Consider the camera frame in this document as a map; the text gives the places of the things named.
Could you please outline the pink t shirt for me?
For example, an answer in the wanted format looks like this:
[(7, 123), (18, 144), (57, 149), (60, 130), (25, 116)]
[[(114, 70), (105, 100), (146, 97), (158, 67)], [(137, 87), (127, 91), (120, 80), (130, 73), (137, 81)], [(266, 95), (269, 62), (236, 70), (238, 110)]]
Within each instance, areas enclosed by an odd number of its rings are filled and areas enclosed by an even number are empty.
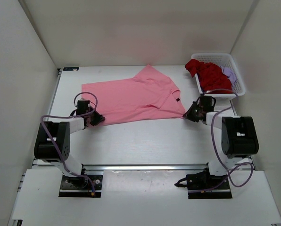
[(134, 77), (82, 85), (82, 97), (98, 102), (104, 126), (141, 120), (181, 118), (181, 92), (166, 75), (147, 65)]

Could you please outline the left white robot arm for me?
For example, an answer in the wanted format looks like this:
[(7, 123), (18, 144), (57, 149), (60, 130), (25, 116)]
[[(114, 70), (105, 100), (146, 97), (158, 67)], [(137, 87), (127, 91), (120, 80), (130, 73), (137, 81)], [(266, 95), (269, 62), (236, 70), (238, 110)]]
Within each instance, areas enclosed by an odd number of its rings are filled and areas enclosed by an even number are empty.
[(65, 176), (72, 177), (77, 188), (86, 187), (89, 180), (83, 165), (70, 154), (70, 135), (105, 121), (95, 107), (90, 100), (80, 99), (70, 116), (62, 118), (64, 121), (45, 121), (46, 116), (42, 116), (34, 146), (36, 159), (56, 166)]

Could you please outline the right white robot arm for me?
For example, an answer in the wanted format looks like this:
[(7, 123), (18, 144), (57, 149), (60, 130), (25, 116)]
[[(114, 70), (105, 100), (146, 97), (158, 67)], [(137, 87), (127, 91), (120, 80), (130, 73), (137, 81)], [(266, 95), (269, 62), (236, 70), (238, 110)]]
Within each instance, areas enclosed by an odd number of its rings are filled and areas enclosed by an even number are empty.
[(183, 118), (192, 122), (202, 122), (211, 129), (216, 160), (207, 164), (208, 171), (201, 182), (206, 188), (214, 187), (238, 162), (257, 154), (259, 143), (253, 118), (250, 116), (229, 116), (215, 111), (216, 99), (201, 95), (194, 101)]

